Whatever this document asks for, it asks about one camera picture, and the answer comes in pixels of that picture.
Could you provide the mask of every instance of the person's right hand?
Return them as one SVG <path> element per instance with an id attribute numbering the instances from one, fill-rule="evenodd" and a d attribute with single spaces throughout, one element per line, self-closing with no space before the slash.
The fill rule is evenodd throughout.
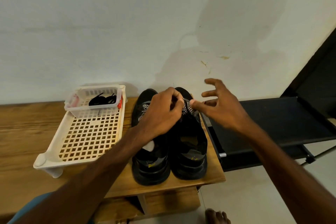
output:
<path id="1" fill-rule="evenodd" d="M 190 105 L 193 109 L 203 112 L 209 118 L 225 128 L 240 132 L 251 119 L 239 103 L 238 99 L 225 87 L 219 79 L 205 79 L 206 84 L 212 84 L 215 90 L 202 93 L 202 97 L 218 97 L 217 99 L 199 102 L 192 99 Z"/>

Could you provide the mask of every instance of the plastic container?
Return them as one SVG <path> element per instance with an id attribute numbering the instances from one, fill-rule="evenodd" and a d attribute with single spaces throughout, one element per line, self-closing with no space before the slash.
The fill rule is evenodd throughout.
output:
<path id="1" fill-rule="evenodd" d="M 89 106 L 90 100 L 100 93 L 103 93 L 101 95 L 103 97 L 115 94 L 117 100 L 114 104 Z M 118 112 L 121 95 L 120 85 L 81 86 L 64 102 L 64 109 L 71 112 L 76 118 L 112 115 Z"/>
<path id="2" fill-rule="evenodd" d="M 48 149 L 37 156 L 34 168 L 57 178 L 63 167 L 95 161 L 113 147 L 121 139 L 127 102 L 125 86 L 119 88 L 122 102 L 114 114 L 76 118 L 71 112 L 66 112 Z"/>

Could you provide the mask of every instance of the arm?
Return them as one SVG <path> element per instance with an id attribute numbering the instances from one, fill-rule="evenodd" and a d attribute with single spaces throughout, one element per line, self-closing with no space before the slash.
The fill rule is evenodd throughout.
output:
<path id="1" fill-rule="evenodd" d="M 239 133 L 249 142 L 296 222 L 335 223 L 336 198 L 251 120 L 222 81 L 206 79 L 205 82 L 216 89 L 203 92 L 202 96 L 218 98 L 203 103 L 191 101 L 192 108 Z"/>
<path id="2" fill-rule="evenodd" d="M 178 101 L 170 110 L 172 96 Z M 23 215 L 19 223 L 87 223 L 128 160 L 180 119 L 184 105 L 174 88 L 155 95 L 139 124 L 107 153 Z"/>

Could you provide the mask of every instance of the pair of shoes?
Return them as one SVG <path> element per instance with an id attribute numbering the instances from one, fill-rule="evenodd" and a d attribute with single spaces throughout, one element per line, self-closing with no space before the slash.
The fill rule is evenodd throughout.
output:
<path id="1" fill-rule="evenodd" d="M 202 178 L 207 171 L 208 141 L 198 112 L 189 104 L 192 96 L 181 87 L 175 88 L 184 98 L 181 119 L 164 135 L 154 138 L 132 158 L 135 181 L 149 186 L 164 182 L 170 171 L 182 180 Z M 142 92 L 132 112 L 131 126 L 136 126 L 149 107 L 153 89 Z"/>

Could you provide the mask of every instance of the tile floor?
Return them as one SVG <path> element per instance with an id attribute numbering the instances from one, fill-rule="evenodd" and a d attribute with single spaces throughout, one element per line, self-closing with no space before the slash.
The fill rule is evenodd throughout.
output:
<path id="1" fill-rule="evenodd" d="M 336 145 L 336 140 L 308 144 L 316 155 Z M 305 168 L 331 193 L 336 195 L 336 151 Z M 227 213 L 232 224 L 288 223 L 295 221 L 269 179 L 264 168 L 252 167 L 225 173 L 226 182 L 203 186 L 199 192 L 201 207 L 189 212 L 136 221 L 136 224 L 204 224 L 204 210 Z"/>

